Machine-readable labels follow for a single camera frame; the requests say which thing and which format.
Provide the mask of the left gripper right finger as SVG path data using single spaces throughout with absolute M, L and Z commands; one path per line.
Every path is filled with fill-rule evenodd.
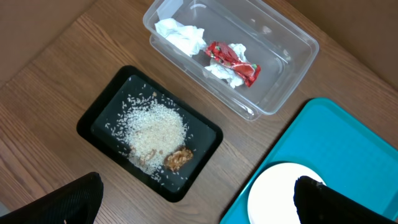
M 294 205 L 301 224 L 396 224 L 308 176 L 295 181 Z

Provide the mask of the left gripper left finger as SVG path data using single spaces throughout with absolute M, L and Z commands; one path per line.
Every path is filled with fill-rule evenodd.
M 104 184 L 99 173 L 79 179 L 1 217 L 1 223 L 82 223 L 94 222 L 100 209 Z

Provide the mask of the large white plate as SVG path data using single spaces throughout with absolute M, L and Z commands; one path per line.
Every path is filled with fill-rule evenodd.
M 254 181 L 248 196 L 248 218 L 255 224 L 299 224 L 294 204 L 295 182 L 308 176 L 318 182 L 323 179 L 310 168 L 285 162 L 273 165 Z

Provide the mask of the teal serving tray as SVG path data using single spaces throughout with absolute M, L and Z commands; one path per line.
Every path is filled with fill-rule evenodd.
M 281 162 L 307 166 L 333 190 L 397 220 L 397 149 L 333 101 L 314 98 L 259 164 L 222 223 L 249 223 L 249 189 L 260 173 Z

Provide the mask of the brown food scraps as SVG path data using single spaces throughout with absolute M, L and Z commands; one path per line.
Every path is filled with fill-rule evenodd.
M 172 172 L 175 172 L 191 159 L 193 159 L 193 152 L 189 148 L 183 146 L 165 158 L 164 166 Z

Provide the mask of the red snack wrapper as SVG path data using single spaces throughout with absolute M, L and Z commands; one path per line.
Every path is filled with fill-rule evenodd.
M 232 69 L 244 80 L 247 87 L 251 87 L 261 72 L 261 66 L 255 63 L 242 62 L 228 45 L 224 42 L 214 41 L 204 51 L 211 59 L 215 59 L 224 67 Z

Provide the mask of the white tissue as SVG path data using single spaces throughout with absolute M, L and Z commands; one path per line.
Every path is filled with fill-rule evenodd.
M 155 23 L 158 34 L 176 46 L 183 53 L 192 57 L 207 47 L 203 39 L 204 29 L 185 26 L 173 18 L 162 19 Z
M 237 54 L 238 58 L 242 62 L 248 62 L 246 56 L 244 55 L 246 47 L 243 44 L 229 44 L 228 46 Z M 226 80 L 231 88 L 235 88 L 244 84 L 244 80 L 239 75 L 237 75 L 232 69 L 224 67 L 215 59 L 211 59 L 210 65 L 206 66 L 205 69 L 207 69 L 217 78 Z

